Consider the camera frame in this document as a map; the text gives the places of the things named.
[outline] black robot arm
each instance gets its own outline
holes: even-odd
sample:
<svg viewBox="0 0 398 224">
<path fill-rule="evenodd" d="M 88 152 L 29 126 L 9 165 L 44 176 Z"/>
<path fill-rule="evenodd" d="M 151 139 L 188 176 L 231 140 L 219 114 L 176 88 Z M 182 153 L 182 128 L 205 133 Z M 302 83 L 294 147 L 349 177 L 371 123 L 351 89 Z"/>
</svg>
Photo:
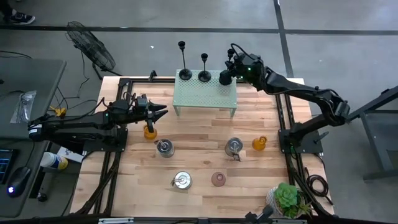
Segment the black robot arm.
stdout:
<svg viewBox="0 0 398 224">
<path fill-rule="evenodd" d="M 33 141 L 54 142 L 79 154 L 82 151 L 117 151 L 120 143 L 126 141 L 127 124 L 146 121 L 149 132 L 153 133 L 152 123 L 167 113 L 162 110 L 166 105 L 148 102 L 146 95 L 136 98 L 134 94 L 131 98 L 131 102 L 117 100 L 109 105 L 103 98 L 97 107 L 102 103 L 106 110 L 92 115 L 60 118 L 46 114 L 29 123 L 29 137 Z"/>
<path fill-rule="evenodd" d="M 220 83 L 229 85 L 232 77 L 238 77 L 256 87 L 257 91 L 264 90 L 269 95 L 287 94 L 303 100 L 316 103 L 322 114 L 305 122 L 295 123 L 286 135 L 285 140 L 293 146 L 299 146 L 302 139 L 308 133 L 316 131 L 327 125 L 343 125 L 349 114 L 347 101 L 343 100 L 334 90 L 319 87 L 311 87 L 291 82 L 284 76 L 274 72 L 271 68 L 265 67 L 260 56 L 247 54 L 241 47 L 231 44 L 232 49 L 228 50 L 229 60 L 225 62 L 227 69 L 220 73 Z M 235 53 L 231 61 L 231 52 Z"/>
</svg>

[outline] electric fan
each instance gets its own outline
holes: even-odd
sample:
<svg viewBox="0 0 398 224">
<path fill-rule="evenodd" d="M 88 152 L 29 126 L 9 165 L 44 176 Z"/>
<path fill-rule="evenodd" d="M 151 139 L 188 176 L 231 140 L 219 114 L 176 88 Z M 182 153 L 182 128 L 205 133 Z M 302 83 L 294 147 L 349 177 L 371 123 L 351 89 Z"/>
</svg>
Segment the electric fan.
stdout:
<svg viewBox="0 0 398 224">
<path fill-rule="evenodd" d="M 67 34 L 69 38 L 71 38 L 73 45 L 81 50 L 81 52 L 93 62 L 93 68 L 100 80 L 102 80 L 103 77 L 97 71 L 96 66 L 103 72 L 110 72 L 122 76 L 112 71 L 116 65 L 112 55 L 106 50 L 104 44 L 99 41 L 93 33 L 88 31 L 85 26 L 76 21 L 68 22 Z"/>
</svg>

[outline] computer mouse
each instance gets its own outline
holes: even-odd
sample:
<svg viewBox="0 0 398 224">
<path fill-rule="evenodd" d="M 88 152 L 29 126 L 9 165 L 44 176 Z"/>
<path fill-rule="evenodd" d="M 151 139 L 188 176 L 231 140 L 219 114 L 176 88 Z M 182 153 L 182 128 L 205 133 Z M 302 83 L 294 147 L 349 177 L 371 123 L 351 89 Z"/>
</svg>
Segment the computer mouse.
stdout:
<svg viewBox="0 0 398 224">
<path fill-rule="evenodd" d="M 20 196 L 26 187 L 27 180 L 30 176 L 30 168 L 18 167 L 10 176 L 7 183 L 7 194 L 10 197 Z"/>
</svg>

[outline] wooden tabletop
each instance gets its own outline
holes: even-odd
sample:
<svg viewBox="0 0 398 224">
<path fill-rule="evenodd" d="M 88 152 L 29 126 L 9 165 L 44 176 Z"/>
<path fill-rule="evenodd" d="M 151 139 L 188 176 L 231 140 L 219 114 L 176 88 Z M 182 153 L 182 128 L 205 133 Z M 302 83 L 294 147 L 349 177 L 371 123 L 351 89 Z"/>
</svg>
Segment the wooden tabletop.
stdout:
<svg viewBox="0 0 398 224">
<path fill-rule="evenodd" d="M 291 79 L 303 83 L 301 78 Z M 114 101 L 119 77 L 104 77 L 99 99 Z M 167 105 L 169 112 L 154 125 L 157 139 L 173 142 L 171 158 L 161 157 L 153 141 L 147 141 L 143 122 L 129 124 L 127 149 L 122 153 L 114 195 L 114 217 L 238 217 L 259 213 L 266 205 L 269 189 L 288 182 L 284 155 L 279 151 L 280 129 L 274 96 L 257 92 L 247 84 L 238 84 L 238 108 L 233 119 L 228 109 L 182 108 L 178 117 L 172 107 L 173 83 L 134 84 L 133 92 L 147 94 L 154 103 Z M 296 122 L 311 118 L 307 101 L 291 97 Z M 264 151 L 255 151 L 252 140 L 265 135 Z M 226 155 L 224 146 L 232 137 L 243 141 L 241 162 Z M 103 152 L 94 152 L 82 164 L 71 212 L 77 211 L 98 186 Z M 319 158 L 303 154 L 303 163 L 311 174 L 325 177 Z M 170 185 L 177 172 L 188 172 L 193 180 L 188 190 Z M 222 172 L 226 183 L 215 187 L 211 176 Z M 108 190 L 103 197 L 104 209 Z M 326 210 L 333 207 L 318 198 Z"/>
</svg>

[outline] orange bottle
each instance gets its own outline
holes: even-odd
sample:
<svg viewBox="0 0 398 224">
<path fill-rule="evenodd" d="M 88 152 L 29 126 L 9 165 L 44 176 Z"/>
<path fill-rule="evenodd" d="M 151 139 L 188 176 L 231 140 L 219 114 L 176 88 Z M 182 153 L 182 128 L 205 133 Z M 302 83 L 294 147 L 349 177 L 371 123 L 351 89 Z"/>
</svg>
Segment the orange bottle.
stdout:
<svg viewBox="0 0 398 224">
<path fill-rule="evenodd" d="M 260 138 L 256 138 L 255 140 L 253 140 L 251 145 L 253 149 L 261 151 L 266 148 L 266 143 L 267 143 L 267 137 L 261 136 Z"/>
<path fill-rule="evenodd" d="M 153 133 L 150 133 L 149 130 L 148 130 L 147 125 L 144 126 L 144 137 L 145 137 L 147 140 L 153 140 L 153 139 L 156 138 L 156 136 L 157 136 L 157 131 L 156 131 L 156 129 L 154 129 L 154 132 L 153 132 Z"/>
</svg>

